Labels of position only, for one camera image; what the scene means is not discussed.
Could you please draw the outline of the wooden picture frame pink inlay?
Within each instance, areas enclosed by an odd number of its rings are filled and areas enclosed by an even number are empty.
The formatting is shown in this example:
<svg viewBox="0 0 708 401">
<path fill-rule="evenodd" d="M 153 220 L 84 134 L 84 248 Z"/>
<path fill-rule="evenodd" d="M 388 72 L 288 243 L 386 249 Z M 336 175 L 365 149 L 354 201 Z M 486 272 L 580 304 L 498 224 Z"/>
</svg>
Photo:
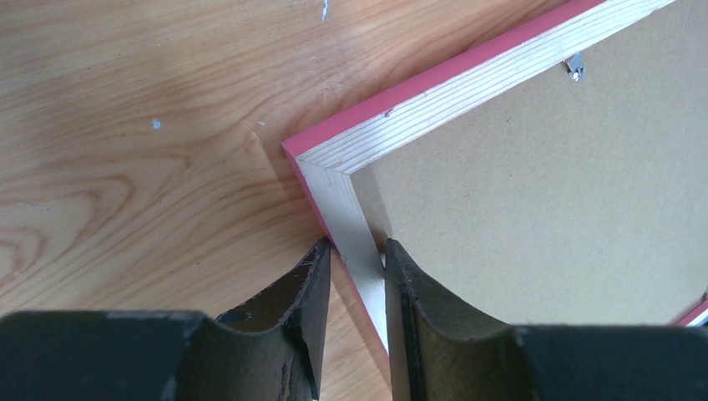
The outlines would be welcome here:
<svg viewBox="0 0 708 401">
<path fill-rule="evenodd" d="M 586 49 L 674 2 L 565 1 L 285 142 L 380 343 L 387 342 L 385 241 L 367 221 L 353 175 L 553 67 L 578 83 Z"/>
</svg>

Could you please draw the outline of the brown cardboard backing board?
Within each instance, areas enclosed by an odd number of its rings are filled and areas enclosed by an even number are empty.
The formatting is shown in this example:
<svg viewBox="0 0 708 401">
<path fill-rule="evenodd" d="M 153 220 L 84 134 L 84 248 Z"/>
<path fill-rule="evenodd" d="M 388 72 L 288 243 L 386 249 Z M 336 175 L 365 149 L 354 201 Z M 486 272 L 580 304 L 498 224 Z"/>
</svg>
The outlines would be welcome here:
<svg viewBox="0 0 708 401">
<path fill-rule="evenodd" d="M 352 177 L 379 241 L 511 323 L 668 323 L 707 288 L 707 4 L 676 1 Z"/>
</svg>

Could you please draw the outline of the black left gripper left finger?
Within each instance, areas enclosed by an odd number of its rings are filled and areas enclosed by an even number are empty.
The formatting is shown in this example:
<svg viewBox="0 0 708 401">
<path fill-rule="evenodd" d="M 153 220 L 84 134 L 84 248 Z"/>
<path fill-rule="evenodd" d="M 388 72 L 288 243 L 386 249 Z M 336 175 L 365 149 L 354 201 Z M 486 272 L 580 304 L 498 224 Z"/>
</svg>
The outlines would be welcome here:
<svg viewBox="0 0 708 401">
<path fill-rule="evenodd" d="M 200 311 L 22 311 L 1 319 L 4 400 L 316 400 L 330 298 L 321 238 L 218 317 Z"/>
</svg>

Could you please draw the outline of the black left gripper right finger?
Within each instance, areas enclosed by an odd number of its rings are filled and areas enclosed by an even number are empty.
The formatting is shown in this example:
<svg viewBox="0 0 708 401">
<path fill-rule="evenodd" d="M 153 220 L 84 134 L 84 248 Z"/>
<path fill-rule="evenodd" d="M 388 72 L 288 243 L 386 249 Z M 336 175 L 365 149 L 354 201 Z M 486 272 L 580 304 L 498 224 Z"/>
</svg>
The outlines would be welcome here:
<svg viewBox="0 0 708 401">
<path fill-rule="evenodd" d="M 707 330 L 509 325 L 449 291 L 387 242 L 395 400 L 704 400 Z"/>
</svg>

